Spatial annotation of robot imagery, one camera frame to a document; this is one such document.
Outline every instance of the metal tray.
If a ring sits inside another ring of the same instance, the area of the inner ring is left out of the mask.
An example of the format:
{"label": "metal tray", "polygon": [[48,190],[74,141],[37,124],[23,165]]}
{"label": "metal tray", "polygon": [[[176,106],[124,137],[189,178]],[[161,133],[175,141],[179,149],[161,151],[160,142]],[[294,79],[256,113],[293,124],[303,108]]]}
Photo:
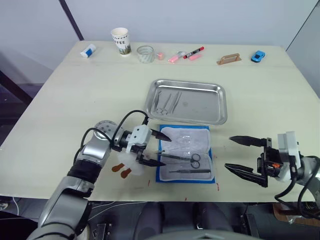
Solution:
{"label": "metal tray", "polygon": [[221,125],[227,121],[226,92],[218,84],[157,79],[144,110],[151,119]]}

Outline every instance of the red marker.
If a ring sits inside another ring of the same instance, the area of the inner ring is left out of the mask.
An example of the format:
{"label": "red marker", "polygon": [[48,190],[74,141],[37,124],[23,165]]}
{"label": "red marker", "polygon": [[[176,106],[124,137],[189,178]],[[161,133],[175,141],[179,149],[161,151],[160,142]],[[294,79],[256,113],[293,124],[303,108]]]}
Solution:
{"label": "red marker", "polygon": [[194,51],[192,51],[192,52],[189,52],[187,55],[184,55],[183,58],[186,59],[186,58],[192,56],[193,54],[196,54],[196,53],[202,51],[203,49],[205,49],[204,46],[198,48],[197,50],[194,50]]}

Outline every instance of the gray wall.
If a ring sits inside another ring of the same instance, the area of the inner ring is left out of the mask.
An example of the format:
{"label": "gray wall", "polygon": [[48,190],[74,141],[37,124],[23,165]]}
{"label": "gray wall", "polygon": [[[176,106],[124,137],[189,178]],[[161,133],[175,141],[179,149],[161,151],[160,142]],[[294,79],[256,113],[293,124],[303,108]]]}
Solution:
{"label": "gray wall", "polygon": [[67,0],[84,39],[287,48],[317,0]]}
{"label": "gray wall", "polygon": [[58,0],[0,0],[0,70],[44,83],[78,40]]}
{"label": "gray wall", "polygon": [[320,4],[315,7],[287,53],[320,98]]}

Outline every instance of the blue toy car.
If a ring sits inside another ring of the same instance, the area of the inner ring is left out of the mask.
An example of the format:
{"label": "blue toy car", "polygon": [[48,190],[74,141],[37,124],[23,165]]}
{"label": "blue toy car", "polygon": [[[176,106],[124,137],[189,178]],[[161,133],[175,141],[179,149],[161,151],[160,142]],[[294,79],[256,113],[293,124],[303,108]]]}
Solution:
{"label": "blue toy car", "polygon": [[265,57],[265,53],[263,51],[256,51],[255,54],[251,57],[251,61],[255,63],[260,63],[260,61]]}

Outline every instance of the clear glass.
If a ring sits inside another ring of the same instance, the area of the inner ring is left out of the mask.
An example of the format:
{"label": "clear glass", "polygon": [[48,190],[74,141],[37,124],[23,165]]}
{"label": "clear glass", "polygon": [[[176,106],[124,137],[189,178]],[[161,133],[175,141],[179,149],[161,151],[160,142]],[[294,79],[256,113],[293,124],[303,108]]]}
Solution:
{"label": "clear glass", "polygon": [[151,46],[140,46],[136,52],[139,61],[143,64],[149,64],[155,60],[155,51]]}

